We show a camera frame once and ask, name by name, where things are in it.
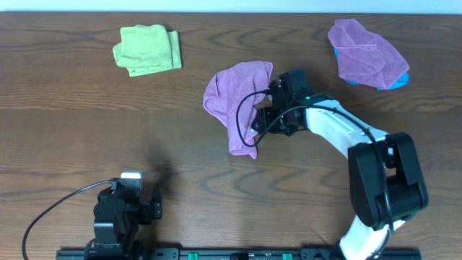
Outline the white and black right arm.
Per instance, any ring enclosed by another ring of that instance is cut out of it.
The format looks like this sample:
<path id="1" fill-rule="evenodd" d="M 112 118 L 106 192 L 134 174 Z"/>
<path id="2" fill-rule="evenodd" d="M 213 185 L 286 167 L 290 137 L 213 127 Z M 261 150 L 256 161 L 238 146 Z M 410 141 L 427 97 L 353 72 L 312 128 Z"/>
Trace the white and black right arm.
<path id="1" fill-rule="evenodd" d="M 271 106 L 259 109 L 252 125 L 261 136 L 310 131 L 348 161 L 355 217 L 330 259 L 384 258 L 395 230 L 429 202 L 413 139 L 368 125 L 331 95 L 315 94 L 304 82 L 273 81 L 263 94 L 270 96 Z"/>

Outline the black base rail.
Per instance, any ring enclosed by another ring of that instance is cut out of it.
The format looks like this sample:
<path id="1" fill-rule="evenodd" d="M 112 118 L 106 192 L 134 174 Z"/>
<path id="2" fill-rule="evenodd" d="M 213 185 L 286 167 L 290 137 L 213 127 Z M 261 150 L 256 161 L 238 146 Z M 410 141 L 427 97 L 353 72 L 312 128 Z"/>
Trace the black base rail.
<path id="1" fill-rule="evenodd" d="M 91 250 L 84 258 L 84 250 L 59 250 L 57 260 L 81 259 L 140 259 L 140 260 L 333 260 L 345 259 L 334 247 L 305 247 L 298 250 L 215 250 L 215 249 L 178 249 L 156 248 L 148 253 L 134 253 L 134 256 L 97 256 Z M 416 249 L 387 249 L 377 259 L 383 260 L 421 260 L 422 255 Z"/>

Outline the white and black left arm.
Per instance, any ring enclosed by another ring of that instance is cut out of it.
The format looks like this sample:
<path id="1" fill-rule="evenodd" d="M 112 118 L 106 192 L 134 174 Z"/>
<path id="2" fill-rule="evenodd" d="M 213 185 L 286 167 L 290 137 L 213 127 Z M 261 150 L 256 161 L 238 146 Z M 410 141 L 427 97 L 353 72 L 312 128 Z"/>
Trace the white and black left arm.
<path id="1" fill-rule="evenodd" d="M 151 258 L 151 251 L 136 240 L 136 234 L 141 225 L 162 218 L 162 194 L 156 188 L 150 201 L 140 196 L 138 186 L 107 188 L 98 194 L 93 209 L 95 237 L 85 246 L 85 259 Z"/>

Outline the crumpled purple cloth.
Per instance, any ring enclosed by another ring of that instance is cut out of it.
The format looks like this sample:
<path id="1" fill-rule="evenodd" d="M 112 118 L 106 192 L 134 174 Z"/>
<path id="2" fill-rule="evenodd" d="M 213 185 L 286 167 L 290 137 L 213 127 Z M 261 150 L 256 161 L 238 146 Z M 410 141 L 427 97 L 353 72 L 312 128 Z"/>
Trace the crumpled purple cloth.
<path id="1" fill-rule="evenodd" d="M 338 73 L 343 80 L 388 89 L 409 73 L 409 64 L 398 50 L 356 19 L 336 20 L 328 39 L 339 52 Z"/>

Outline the blue cloth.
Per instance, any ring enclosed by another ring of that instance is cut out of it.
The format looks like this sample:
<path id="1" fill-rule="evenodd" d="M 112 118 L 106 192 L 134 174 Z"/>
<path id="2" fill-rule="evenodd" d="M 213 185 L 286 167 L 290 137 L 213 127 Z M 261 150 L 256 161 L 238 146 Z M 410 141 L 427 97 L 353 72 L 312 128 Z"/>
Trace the blue cloth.
<path id="1" fill-rule="evenodd" d="M 336 48 L 334 48 L 334 55 L 336 57 L 336 60 L 339 61 L 339 52 Z M 401 88 L 405 85 L 407 85 L 409 83 L 409 80 L 410 80 L 410 76 L 409 76 L 409 73 L 405 73 L 403 74 L 396 82 L 394 82 L 388 89 L 385 89 L 385 88 L 378 88 L 376 87 L 379 91 L 382 91 L 382 90 L 396 90 L 398 88 Z M 349 84 L 349 85 L 360 85 L 360 83 L 357 83 L 357 82 L 352 82 L 352 81 L 349 81 L 349 80 L 345 80 L 344 81 Z"/>

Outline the purple microfiber cloth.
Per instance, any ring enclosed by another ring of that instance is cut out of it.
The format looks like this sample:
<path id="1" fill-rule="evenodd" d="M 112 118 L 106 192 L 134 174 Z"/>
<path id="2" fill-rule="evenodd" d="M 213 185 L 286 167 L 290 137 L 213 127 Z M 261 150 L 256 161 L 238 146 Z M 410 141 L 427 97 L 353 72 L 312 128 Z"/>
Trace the purple microfiber cloth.
<path id="1" fill-rule="evenodd" d="M 265 99 L 263 91 L 269 88 L 273 68 L 269 61 L 240 62 L 215 74 L 205 89 L 204 109 L 227 128 L 232 155 L 258 156 L 251 124 L 255 106 Z"/>

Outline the green folded cloth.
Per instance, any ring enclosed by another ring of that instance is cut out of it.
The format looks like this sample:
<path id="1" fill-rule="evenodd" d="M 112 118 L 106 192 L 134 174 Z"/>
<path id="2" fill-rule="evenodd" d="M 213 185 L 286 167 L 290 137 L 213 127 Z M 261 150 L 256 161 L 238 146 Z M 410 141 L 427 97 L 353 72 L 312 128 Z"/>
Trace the green folded cloth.
<path id="1" fill-rule="evenodd" d="M 180 40 L 177 31 L 163 25 L 122 27 L 121 41 L 113 47 L 115 63 L 130 77 L 180 69 Z"/>

